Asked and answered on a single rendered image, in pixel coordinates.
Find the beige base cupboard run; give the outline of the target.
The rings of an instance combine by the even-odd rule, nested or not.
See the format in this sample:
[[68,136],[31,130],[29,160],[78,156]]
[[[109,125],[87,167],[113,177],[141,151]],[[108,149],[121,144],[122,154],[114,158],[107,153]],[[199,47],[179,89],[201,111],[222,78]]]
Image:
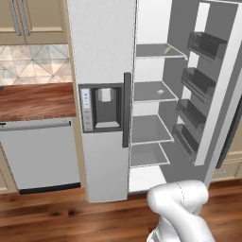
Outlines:
[[242,118],[235,132],[231,147],[212,178],[213,182],[242,178]]

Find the beige wall cupboard door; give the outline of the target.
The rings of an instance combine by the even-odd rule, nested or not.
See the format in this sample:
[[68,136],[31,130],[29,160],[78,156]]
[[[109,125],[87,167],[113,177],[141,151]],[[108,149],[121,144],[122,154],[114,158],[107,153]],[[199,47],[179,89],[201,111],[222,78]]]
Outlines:
[[24,0],[29,44],[67,43],[63,0]]
[[0,0],[0,44],[25,44],[25,34],[22,25],[18,1],[14,0],[14,7],[16,10],[18,24],[22,35],[18,36],[16,33],[13,17],[10,9],[9,0]]

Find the silver dishwasher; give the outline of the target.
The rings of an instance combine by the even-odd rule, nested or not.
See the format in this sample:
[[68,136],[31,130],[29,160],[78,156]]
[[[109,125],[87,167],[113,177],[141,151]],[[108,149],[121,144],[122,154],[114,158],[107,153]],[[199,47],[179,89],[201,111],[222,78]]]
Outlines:
[[[71,119],[0,121],[0,125],[63,121]],[[21,195],[80,187],[73,125],[39,130],[0,131],[0,143]]]

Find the white freezer door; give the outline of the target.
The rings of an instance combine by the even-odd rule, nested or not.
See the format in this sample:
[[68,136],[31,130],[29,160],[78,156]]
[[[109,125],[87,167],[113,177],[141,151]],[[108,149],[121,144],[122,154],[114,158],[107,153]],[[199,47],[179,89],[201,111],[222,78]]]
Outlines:
[[67,0],[90,202],[128,196],[124,74],[133,71],[136,0]]

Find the white fridge body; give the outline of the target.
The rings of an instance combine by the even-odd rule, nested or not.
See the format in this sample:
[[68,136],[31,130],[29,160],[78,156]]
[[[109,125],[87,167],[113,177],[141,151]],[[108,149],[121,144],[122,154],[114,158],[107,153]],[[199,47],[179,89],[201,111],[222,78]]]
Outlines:
[[[166,61],[186,61],[187,56],[168,41],[174,0],[138,0],[135,23],[129,192],[143,193],[165,182],[162,169],[170,165],[164,146],[174,143],[159,114],[161,106],[179,100],[164,82]],[[167,47],[172,50],[163,54]]]

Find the white fridge door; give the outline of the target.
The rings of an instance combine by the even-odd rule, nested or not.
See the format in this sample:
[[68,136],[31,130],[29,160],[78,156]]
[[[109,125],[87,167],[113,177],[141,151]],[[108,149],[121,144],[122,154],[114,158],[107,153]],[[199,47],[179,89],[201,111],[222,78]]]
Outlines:
[[167,40],[188,61],[164,63],[178,100],[159,107],[173,138],[160,169],[166,182],[210,183],[242,94],[242,3],[173,0]]

